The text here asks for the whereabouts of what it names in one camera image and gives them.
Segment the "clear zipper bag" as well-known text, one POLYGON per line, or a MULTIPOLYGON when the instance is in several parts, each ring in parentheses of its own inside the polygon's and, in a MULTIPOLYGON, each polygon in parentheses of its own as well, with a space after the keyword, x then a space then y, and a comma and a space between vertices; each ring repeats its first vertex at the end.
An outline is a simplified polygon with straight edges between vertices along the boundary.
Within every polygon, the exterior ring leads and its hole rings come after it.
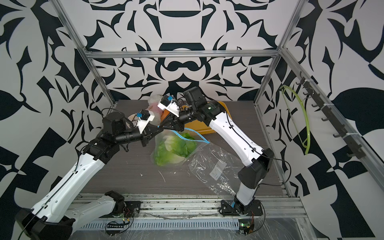
POLYGON ((189 128, 183 132, 164 130, 155 136, 151 159, 159 167, 183 165, 209 143, 203 135, 189 128))
POLYGON ((235 196, 241 181, 238 172, 244 167, 235 155, 212 143, 196 150, 188 167, 207 188, 218 196, 235 196))

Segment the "chinese cabbage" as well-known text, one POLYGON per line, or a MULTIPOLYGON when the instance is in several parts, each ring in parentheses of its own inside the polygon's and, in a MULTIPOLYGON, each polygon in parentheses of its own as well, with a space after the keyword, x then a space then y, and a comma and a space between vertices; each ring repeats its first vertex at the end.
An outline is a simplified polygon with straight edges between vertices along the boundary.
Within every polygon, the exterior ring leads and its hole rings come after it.
POLYGON ((158 166, 177 165, 185 161, 186 157, 174 154, 171 150, 170 143, 173 136, 163 137, 155 148, 154 160, 158 166))
POLYGON ((170 147, 174 154, 188 157, 196 150, 197 142, 194 135, 191 135, 189 132, 176 133, 173 136, 170 147))

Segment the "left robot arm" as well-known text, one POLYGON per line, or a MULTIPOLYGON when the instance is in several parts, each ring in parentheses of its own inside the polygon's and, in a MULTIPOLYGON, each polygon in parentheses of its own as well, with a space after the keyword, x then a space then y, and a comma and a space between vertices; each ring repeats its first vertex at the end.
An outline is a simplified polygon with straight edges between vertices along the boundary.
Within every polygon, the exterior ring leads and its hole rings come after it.
POLYGON ((112 112, 103 118, 103 129, 84 147, 64 178, 31 209, 23 208, 17 213, 16 222, 23 234, 32 240, 67 240, 76 230, 99 217, 124 214, 127 210, 125 198, 115 191, 105 193, 78 210, 71 211, 69 206, 120 147, 126 150, 134 142, 146 146, 162 131, 150 123, 155 117, 153 112, 142 110, 137 117, 137 123, 131 128, 127 127, 126 117, 120 112, 112 112))

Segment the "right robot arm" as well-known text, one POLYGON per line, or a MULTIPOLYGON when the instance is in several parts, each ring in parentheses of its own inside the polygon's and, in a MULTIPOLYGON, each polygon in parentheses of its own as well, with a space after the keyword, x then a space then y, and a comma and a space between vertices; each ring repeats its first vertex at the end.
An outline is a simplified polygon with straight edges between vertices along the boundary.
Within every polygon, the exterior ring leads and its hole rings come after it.
POLYGON ((163 96, 158 103, 169 111, 160 127, 182 132, 187 123, 199 121, 218 133, 240 157, 244 167, 238 173, 241 181, 235 195, 235 206, 246 208, 254 200, 258 186, 269 172, 274 156, 270 149, 254 143, 230 118, 218 101, 205 96, 199 87, 184 92, 188 107, 182 109, 172 96, 163 96))

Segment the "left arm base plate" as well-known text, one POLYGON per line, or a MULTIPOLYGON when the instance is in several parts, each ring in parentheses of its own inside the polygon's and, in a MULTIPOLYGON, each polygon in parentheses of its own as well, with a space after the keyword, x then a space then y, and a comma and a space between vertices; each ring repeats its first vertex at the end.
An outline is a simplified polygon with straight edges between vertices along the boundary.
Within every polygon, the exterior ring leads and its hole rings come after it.
POLYGON ((125 201, 123 204, 119 203, 118 207, 108 215, 101 218, 131 218, 137 217, 141 210, 141 201, 125 201))

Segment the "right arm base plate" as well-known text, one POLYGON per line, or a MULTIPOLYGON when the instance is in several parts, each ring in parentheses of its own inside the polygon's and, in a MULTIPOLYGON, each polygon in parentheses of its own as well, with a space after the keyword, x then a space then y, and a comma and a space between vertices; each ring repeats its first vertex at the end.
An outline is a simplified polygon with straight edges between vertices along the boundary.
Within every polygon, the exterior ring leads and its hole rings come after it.
POLYGON ((259 200, 254 199, 247 206, 244 206, 240 201, 235 199, 231 204, 222 200, 219 213, 223 216, 259 217, 264 214, 264 211, 259 200))

